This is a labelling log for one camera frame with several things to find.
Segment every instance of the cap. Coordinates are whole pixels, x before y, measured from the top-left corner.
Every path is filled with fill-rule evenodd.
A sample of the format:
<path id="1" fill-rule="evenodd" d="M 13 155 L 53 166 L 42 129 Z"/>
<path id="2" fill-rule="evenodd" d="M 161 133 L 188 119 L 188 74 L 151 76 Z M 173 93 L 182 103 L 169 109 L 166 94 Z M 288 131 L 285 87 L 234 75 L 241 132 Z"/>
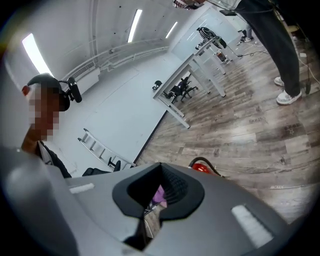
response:
<path id="1" fill-rule="evenodd" d="M 69 96 L 62 90 L 59 81 L 52 75 L 50 75 L 49 73 L 38 74 L 27 83 L 27 86 L 31 86 L 34 84 L 40 84 L 42 88 L 56 89 L 56 91 L 59 93 L 59 111 L 64 112 L 69 109 Z"/>

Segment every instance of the gray plastic surface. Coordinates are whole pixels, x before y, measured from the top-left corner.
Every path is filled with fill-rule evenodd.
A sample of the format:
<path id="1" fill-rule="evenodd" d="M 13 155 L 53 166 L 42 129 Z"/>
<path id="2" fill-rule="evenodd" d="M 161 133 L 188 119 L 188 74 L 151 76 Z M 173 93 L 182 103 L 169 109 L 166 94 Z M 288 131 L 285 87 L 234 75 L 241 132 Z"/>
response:
<path id="1" fill-rule="evenodd" d="M 170 164 L 201 182 L 203 202 L 185 219 L 164 221 L 144 252 L 137 251 L 122 241 L 136 232 L 138 219 L 122 214 L 113 202 L 112 190 L 151 164 L 64 179 L 58 168 L 44 165 L 37 157 L 16 149 L 2 148 L 1 152 L 1 185 L 12 209 L 42 246 L 59 255 L 255 255 L 231 213 L 237 205 L 245 205 L 275 237 L 265 245 L 269 252 L 269 244 L 288 227 L 274 210 L 233 182 Z M 70 193 L 70 187 L 89 183 L 94 188 Z"/>
<path id="2" fill-rule="evenodd" d="M 66 256 L 146 255 L 100 228 L 70 193 L 57 167 L 16 149 L 0 151 L 4 194 L 44 248 Z"/>
<path id="3" fill-rule="evenodd" d="M 231 213 L 237 205 L 246 205 L 275 236 L 287 227 L 273 209 L 233 182 L 186 167 L 169 165 L 200 181 L 205 191 L 204 200 L 188 218 L 163 222 L 145 252 L 157 256 L 232 256 L 255 250 Z"/>

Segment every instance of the white wall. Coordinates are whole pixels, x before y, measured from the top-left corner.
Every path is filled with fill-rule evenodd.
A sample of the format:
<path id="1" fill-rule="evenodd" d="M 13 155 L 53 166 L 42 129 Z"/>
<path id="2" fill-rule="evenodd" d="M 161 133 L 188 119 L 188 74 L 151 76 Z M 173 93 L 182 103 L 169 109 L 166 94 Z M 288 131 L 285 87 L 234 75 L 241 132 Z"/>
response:
<path id="1" fill-rule="evenodd" d="M 181 64 L 171 53 L 157 55 L 103 73 L 100 81 L 60 115 L 59 131 L 46 144 L 73 177 L 89 168 L 107 167 L 77 140 L 88 129 L 104 145 L 134 161 L 165 110 L 152 99 L 154 82 L 166 80 Z"/>

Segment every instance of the ladder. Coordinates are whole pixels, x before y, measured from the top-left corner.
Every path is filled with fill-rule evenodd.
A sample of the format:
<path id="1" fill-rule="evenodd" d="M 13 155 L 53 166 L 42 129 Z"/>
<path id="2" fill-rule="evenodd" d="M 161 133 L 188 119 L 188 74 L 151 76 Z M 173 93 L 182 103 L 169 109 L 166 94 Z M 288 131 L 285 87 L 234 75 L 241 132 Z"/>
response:
<path id="1" fill-rule="evenodd" d="M 86 128 L 83 128 L 83 130 L 85 134 L 83 138 L 78 138 L 78 141 L 103 164 L 109 167 L 116 167 L 114 163 L 120 161 L 120 170 L 137 166 L 135 163 L 107 148 Z"/>

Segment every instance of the gray pants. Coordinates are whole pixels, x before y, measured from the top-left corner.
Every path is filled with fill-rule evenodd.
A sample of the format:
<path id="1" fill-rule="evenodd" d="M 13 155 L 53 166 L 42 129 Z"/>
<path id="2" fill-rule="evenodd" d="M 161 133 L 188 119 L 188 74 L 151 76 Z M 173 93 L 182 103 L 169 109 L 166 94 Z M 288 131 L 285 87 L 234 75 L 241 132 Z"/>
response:
<path id="1" fill-rule="evenodd" d="M 236 11 L 249 23 L 279 70 L 284 89 L 291 97 L 300 93 L 299 60 L 291 38 L 268 0 L 241 0 Z"/>
<path id="2" fill-rule="evenodd" d="M 252 27 L 249 24 L 245 26 L 245 31 L 246 31 L 246 37 L 252 38 Z"/>

